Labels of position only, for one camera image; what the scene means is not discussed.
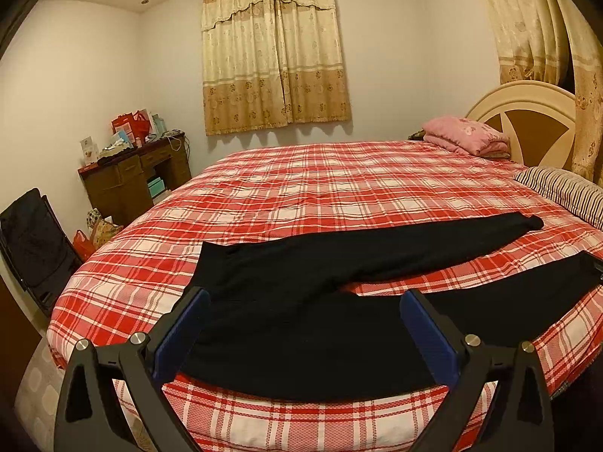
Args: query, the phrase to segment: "blue gripper pad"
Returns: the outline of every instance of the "blue gripper pad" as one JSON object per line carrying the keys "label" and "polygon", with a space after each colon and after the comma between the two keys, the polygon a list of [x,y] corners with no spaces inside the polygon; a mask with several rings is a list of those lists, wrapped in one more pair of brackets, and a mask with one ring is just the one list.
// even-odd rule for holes
{"label": "blue gripper pad", "polygon": [[176,378],[201,328],[209,319],[209,308],[209,293],[200,290],[171,325],[155,350],[153,380],[156,383],[165,384]]}
{"label": "blue gripper pad", "polygon": [[460,376],[458,354],[412,290],[400,297],[400,317],[433,379],[453,388]]}

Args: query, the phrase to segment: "black pants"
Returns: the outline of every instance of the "black pants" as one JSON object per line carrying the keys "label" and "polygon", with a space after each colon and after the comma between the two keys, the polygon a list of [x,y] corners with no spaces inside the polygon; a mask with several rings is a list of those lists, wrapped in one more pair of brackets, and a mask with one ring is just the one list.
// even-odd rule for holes
{"label": "black pants", "polygon": [[[212,319],[182,371],[232,391],[298,402],[377,399],[432,386],[400,320],[399,296],[360,297],[341,286],[450,267],[542,225],[514,212],[264,243],[204,243],[191,285],[212,295]],[[546,331],[598,281],[591,256],[581,253],[429,300],[461,331],[513,347]]]}

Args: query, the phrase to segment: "tiled floor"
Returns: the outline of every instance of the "tiled floor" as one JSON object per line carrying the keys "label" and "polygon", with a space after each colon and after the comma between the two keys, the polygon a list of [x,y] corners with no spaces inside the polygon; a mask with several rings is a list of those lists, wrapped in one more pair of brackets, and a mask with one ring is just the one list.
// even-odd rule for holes
{"label": "tiled floor", "polygon": [[[14,401],[19,421],[41,452],[54,452],[54,420],[63,377],[64,372],[52,361],[46,339],[42,339],[29,361]],[[125,415],[138,446],[144,451],[156,452],[142,422],[130,413]]]}

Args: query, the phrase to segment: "wooden headboard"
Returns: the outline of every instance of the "wooden headboard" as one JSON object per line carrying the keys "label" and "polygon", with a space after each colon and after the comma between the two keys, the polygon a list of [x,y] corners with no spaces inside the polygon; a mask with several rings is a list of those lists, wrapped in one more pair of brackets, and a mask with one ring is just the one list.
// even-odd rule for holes
{"label": "wooden headboard", "polygon": [[511,159],[526,166],[571,169],[576,99],[539,81],[507,83],[483,97],[467,118],[484,122],[511,139]]}

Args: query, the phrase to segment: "floor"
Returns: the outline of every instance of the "floor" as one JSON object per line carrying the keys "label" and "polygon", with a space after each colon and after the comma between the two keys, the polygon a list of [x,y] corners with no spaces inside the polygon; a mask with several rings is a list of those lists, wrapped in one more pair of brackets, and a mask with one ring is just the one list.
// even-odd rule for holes
{"label": "floor", "polygon": [[[29,362],[14,403],[19,421],[40,448],[53,452],[54,419],[63,371],[56,368],[42,339]],[[603,355],[552,402],[555,450],[583,452],[603,450]],[[139,418],[125,413],[138,446],[157,452]]]}
{"label": "floor", "polygon": [[[14,401],[19,421],[41,452],[54,452],[54,420],[63,377],[64,372],[52,361],[43,338],[29,361]],[[126,418],[138,447],[157,452],[141,420],[129,413]]]}

